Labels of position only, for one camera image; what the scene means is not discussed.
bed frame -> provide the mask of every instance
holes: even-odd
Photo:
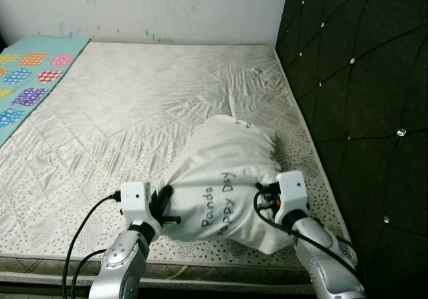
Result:
[[[427,0],[286,0],[278,35],[368,286],[383,298],[428,280],[427,45]]]

white pillowcase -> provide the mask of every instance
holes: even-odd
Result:
[[[276,134],[225,115],[196,127],[180,155],[160,178],[174,189],[164,215],[181,224],[162,233],[182,241],[232,239],[265,254],[291,244],[288,234],[266,224],[253,209],[256,183],[276,182]]]

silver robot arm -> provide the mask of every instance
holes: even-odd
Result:
[[[150,196],[150,185],[128,182],[120,187],[121,212],[128,229],[116,238],[101,259],[101,270],[89,299],[136,298],[146,269],[148,246],[160,234],[161,224],[180,223],[179,217],[162,217],[173,190],[166,186]]]
[[[334,234],[308,216],[303,174],[300,171],[280,173],[277,180],[281,205],[275,215],[275,222],[329,249],[353,269],[351,261],[339,250]],[[360,282],[341,263],[307,241],[294,238],[297,257],[308,271],[318,299],[366,298]]]

colorful patterned blanket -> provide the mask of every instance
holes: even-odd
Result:
[[[0,54],[0,147],[53,90],[88,38],[33,36]]]

mattress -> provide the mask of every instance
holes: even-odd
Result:
[[[91,207],[122,182],[156,182],[194,127],[216,114],[276,130],[283,171],[303,171],[312,213],[348,239],[272,47],[91,42],[0,149],[0,279],[59,284],[68,245]],[[119,210],[106,202],[94,212],[70,273],[123,230]],[[229,240],[162,236],[147,263],[142,287],[311,292],[292,247],[268,256]],[[94,258],[79,285],[90,285],[98,269]]]

